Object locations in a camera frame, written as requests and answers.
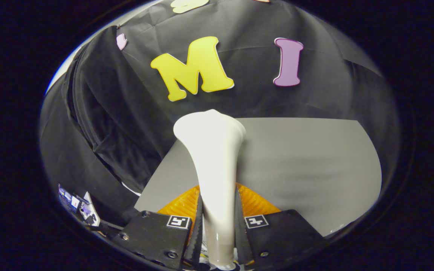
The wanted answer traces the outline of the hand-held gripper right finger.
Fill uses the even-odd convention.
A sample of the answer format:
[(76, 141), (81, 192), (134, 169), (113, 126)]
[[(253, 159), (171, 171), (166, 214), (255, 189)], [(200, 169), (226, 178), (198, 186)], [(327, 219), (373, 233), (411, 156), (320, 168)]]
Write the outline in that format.
[(250, 188), (236, 185), (235, 248), (244, 270), (284, 269), (314, 257), (328, 244), (298, 211), (280, 210)]

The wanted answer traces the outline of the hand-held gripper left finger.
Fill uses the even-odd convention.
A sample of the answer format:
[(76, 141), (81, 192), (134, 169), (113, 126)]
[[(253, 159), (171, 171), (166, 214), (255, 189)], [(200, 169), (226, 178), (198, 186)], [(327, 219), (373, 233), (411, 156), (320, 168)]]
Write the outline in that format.
[(167, 269), (198, 270), (203, 244), (203, 201), (192, 187), (158, 212), (137, 212), (112, 242)]

